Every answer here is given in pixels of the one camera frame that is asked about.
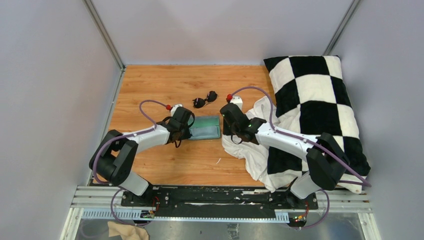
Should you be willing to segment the light blue cleaning cloth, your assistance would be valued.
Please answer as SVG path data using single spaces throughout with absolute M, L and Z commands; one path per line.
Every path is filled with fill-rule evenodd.
M 191 140 L 218 139 L 221 135 L 217 126 L 190 128 L 190 133 Z

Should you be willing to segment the black round sunglasses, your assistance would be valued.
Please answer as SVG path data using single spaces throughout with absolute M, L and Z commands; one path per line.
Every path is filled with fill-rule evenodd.
M 200 109 L 214 102 L 218 98 L 218 94 L 215 91 L 209 91 L 205 98 L 195 98 L 193 99 L 193 107 L 195 109 Z

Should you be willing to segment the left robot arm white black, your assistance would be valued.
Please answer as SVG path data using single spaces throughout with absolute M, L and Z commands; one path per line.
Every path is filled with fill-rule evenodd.
M 140 206 L 153 201 L 152 184 L 132 171 L 137 154 L 147 149 L 167 144 L 181 145 L 191 137 L 190 127 L 195 115 L 183 106 L 176 106 L 171 116 L 157 122 L 152 128 L 121 133 L 110 130 L 93 154 L 89 168 L 94 176 L 101 176 L 107 183 L 134 194 Z

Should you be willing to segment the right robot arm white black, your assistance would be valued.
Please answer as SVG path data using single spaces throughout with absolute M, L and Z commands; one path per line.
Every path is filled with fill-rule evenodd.
M 276 148 L 307 163 L 308 171 L 289 184 L 285 195 L 286 204 L 292 209 L 301 207 L 314 192 L 334 190 L 350 164 L 329 133 L 314 137 L 275 127 L 262 118 L 249 119 L 234 103 L 223 106 L 220 114 L 230 132 L 242 142 Z

